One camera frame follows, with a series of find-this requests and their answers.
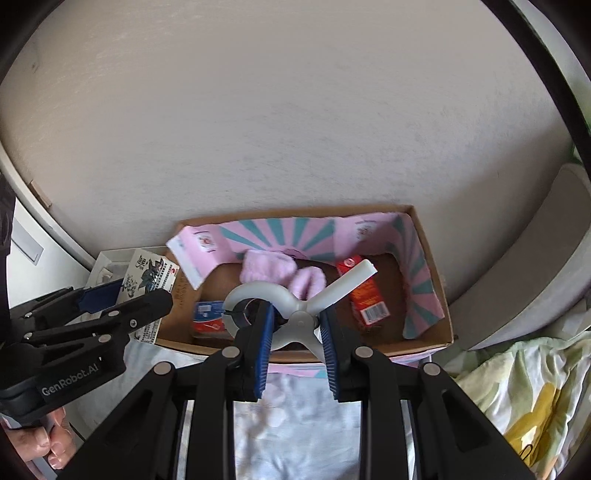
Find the finger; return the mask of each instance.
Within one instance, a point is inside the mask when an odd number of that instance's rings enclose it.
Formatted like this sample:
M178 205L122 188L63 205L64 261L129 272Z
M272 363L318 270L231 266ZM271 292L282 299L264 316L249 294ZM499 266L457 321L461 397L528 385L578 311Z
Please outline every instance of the finger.
M64 407L58 408L47 416L51 418L56 425L61 425L66 418L66 409Z
M74 443L71 443L64 453L61 455L56 455L55 453L50 453L47 456L47 461L51 465L51 468L54 470L61 470L64 468L67 463L72 459L74 454L76 453L76 446Z
M45 456L49 453L50 439L43 427L8 430L6 434L24 462Z
M72 434L59 425L51 429L49 437L51 440L51 451L57 456L63 455L68 447L73 444Z

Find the pink sock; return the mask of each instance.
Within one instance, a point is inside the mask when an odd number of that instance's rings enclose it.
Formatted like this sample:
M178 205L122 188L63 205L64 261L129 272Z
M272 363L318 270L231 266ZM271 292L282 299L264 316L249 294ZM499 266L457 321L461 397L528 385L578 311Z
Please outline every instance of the pink sock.
M244 255L240 282L267 281L284 287L296 273L296 261L281 252L248 250Z
M287 287L300 300L312 298L326 287L324 272L318 267L306 267L298 270Z

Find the cardboard box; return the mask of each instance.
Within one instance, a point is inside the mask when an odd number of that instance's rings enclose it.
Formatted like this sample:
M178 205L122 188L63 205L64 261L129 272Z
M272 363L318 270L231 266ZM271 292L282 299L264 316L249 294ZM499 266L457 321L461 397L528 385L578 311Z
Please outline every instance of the cardboard box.
M449 310L437 267L433 261L433 255L429 248L427 238L418 219L417 212L410 205L364 205L364 206L334 206L334 207L307 207L297 209L264 210L255 212L241 212L229 215L209 216L180 222L177 232L184 226L199 226L208 223L222 223L233 220L246 220L252 218L281 218L290 216L349 216L372 212L404 212L410 215L418 237L423 246L427 264L431 271L433 284L437 297L445 312L445 318L425 331L419 338L405 340L402 338L402 328L406 315L404 279L394 257L389 254L368 257L376 266L378 273L374 276L382 293L391 318L384 321L382 326L362 333L364 341L377 348L388 356L400 356L432 352L443 348L453 342L452 324L449 318ZM169 252L168 258L176 261ZM328 283L338 278L335 267L327 264L311 261L298 261L299 266L316 265L326 274ZM224 339L196 339L191 336L193 310L198 301L223 300L228 293L240 285L239 275L242 269L240 264L224 264L218 266L206 279L203 285L193 290L185 275L180 272L172 291L174 305L168 316L163 318L157 345L173 350L211 355L218 349L227 346L230 342ZM339 320L344 325L356 329L350 300L348 297L341 299L336 305ZM312 363L317 359L308 350L299 345L288 345L286 350L275 351L271 355L271 362L275 363Z

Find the light blue cloth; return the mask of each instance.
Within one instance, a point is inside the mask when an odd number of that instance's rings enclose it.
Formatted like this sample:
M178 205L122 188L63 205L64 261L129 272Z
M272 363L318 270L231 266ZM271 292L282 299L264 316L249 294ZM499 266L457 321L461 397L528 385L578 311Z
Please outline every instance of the light blue cloth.
M179 368L201 359L132 340L125 350L126 372L73 403L87 430L94 430L161 361ZM359 403L339 404L325 378L269 374L261 400L235 404L236 477L356 479L360 433Z

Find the bed sheet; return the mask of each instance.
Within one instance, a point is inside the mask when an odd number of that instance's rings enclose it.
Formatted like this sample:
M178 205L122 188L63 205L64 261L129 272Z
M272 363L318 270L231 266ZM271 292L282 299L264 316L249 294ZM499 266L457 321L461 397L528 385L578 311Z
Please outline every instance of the bed sheet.
M587 432L591 332L464 352L445 365L541 480L554 480Z
M203 357L132 341L125 350L126 372L75 403L94 430L156 363L183 367ZM235 457L239 480L349 480L358 477L361 410L339 404L324 378L270 373L256 404L235 404ZM183 436L186 451L188 434ZM410 446L410 464L414 449Z

